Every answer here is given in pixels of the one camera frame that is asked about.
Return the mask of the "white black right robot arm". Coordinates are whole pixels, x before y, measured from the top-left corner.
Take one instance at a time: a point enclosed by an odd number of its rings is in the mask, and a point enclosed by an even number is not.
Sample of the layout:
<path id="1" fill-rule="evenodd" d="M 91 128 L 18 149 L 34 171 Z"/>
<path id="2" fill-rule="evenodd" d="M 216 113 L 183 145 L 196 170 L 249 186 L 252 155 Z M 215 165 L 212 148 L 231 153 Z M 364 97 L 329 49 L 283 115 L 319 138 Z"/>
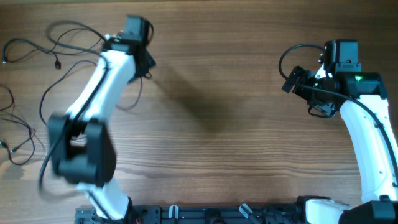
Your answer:
<path id="1" fill-rule="evenodd" d="M 388 94 L 381 75 L 364 72 L 357 40 L 337 39 L 323 46 L 317 72 L 300 66 L 289 75 L 278 63 L 282 90 L 303 98 L 318 118 L 339 113 L 352 144 L 361 178 L 361 204 L 350 207 L 328 197 L 297 199 L 297 223 L 397 223 L 397 143 L 389 120 Z"/>

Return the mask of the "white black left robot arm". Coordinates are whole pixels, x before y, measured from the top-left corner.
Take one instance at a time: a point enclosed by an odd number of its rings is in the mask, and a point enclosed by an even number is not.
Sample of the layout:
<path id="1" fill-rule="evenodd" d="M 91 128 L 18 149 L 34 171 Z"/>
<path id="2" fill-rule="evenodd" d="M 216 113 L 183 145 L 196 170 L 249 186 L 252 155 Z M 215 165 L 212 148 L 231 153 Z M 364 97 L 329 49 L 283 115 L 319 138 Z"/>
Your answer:
<path id="1" fill-rule="evenodd" d="M 147 46 L 153 35 L 151 22 L 128 16 L 122 32 L 105 37 L 95 71 L 78 99 L 63 116 L 53 114 L 47 123 L 50 150 L 40 169 L 39 190 L 51 163 L 55 175 L 86 194 L 100 223 L 142 221 L 113 177 L 116 152 L 108 123 L 126 85 L 152 77 L 155 61 Z"/>

